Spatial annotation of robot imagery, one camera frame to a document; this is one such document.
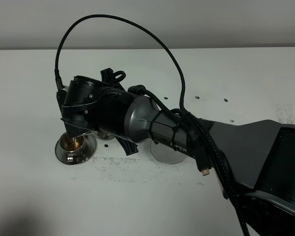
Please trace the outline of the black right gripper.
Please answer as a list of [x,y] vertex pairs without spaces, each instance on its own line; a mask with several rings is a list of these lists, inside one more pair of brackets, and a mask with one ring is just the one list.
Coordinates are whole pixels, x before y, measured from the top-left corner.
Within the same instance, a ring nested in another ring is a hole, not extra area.
[[124,120],[133,102],[133,94],[120,84],[124,71],[102,70],[101,81],[76,76],[70,82],[62,105],[62,118],[70,138],[87,131],[101,131],[116,136],[126,156],[139,152],[138,145],[125,137]]

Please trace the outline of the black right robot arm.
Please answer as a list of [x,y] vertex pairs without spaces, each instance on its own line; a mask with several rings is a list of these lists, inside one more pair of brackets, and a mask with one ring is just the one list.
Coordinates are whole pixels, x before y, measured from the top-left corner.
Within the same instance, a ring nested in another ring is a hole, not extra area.
[[69,86],[56,77],[57,100],[69,137],[104,132],[127,155],[151,139],[214,169],[223,195],[234,206],[243,233],[295,236],[295,124],[262,120],[231,125],[167,109],[144,86],[124,90],[122,71],[102,79],[76,76]]

